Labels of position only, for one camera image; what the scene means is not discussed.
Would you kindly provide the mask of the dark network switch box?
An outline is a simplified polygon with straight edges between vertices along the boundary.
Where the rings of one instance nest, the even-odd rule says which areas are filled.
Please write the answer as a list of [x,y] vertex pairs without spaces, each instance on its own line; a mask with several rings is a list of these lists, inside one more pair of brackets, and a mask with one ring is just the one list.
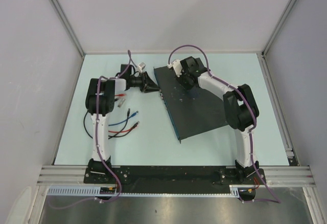
[[154,76],[177,140],[228,125],[223,100],[219,97],[198,87],[185,90],[166,66],[155,68]]

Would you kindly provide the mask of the small clear connector plug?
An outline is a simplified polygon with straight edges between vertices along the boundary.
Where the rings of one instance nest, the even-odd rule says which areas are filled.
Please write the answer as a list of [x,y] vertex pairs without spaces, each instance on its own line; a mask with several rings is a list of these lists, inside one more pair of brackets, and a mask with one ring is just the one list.
[[119,103],[118,103],[118,107],[122,107],[122,105],[125,102],[125,98],[120,99]]

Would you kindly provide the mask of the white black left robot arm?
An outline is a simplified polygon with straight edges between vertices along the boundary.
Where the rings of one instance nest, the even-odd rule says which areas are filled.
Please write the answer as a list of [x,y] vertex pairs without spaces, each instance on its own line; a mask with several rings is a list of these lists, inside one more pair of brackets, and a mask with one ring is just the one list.
[[113,147],[107,144],[109,115],[114,109],[115,95],[137,87],[142,93],[156,92],[157,84],[145,71],[142,62],[137,66],[122,64],[121,71],[113,78],[92,78],[89,83],[85,106],[91,116],[93,127],[93,150],[85,170],[86,184],[107,183],[113,178],[111,155]]

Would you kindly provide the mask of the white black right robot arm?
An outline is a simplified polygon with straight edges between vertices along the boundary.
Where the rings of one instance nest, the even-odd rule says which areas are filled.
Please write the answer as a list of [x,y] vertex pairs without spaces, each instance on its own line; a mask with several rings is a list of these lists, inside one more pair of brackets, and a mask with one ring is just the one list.
[[253,142],[259,109],[250,86],[235,87],[214,76],[200,58],[176,59],[168,64],[168,68],[186,90],[198,87],[223,100],[226,121],[235,132],[237,144],[236,179],[242,184],[249,183],[259,168]]

